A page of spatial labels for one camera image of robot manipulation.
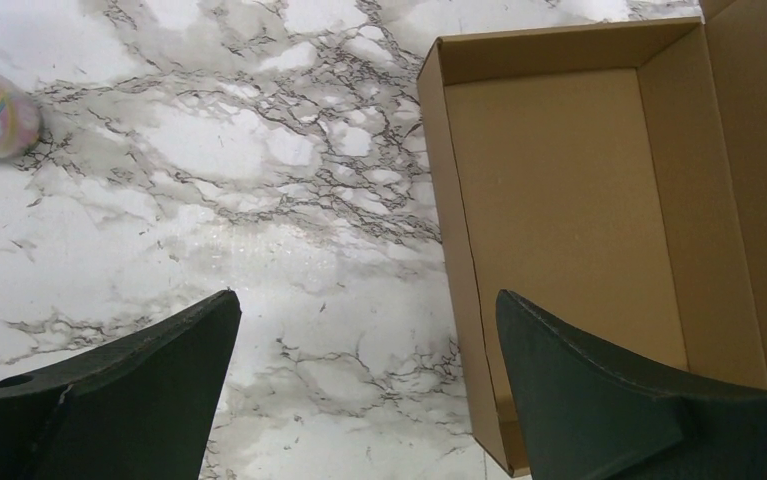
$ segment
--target open cardboard box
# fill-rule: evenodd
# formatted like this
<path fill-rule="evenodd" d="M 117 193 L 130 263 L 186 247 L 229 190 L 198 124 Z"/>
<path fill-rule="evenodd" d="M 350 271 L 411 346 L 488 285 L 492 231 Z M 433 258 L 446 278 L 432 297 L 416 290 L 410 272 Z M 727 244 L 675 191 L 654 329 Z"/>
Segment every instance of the open cardboard box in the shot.
<path fill-rule="evenodd" d="M 443 37 L 419 76 L 473 432 L 510 474 L 528 462 L 502 288 L 767 388 L 767 0 L 703 7 L 706 24 Z"/>

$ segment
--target marble table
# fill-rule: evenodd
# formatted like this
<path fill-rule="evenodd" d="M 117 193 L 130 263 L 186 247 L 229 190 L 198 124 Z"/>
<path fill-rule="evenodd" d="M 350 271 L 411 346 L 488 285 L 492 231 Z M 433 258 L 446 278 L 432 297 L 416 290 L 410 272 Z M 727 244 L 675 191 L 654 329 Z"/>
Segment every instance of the marble table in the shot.
<path fill-rule="evenodd" d="M 0 379 L 222 288 L 203 479 L 501 479 L 469 436 L 415 77 L 442 34 L 691 0 L 0 0 Z"/>

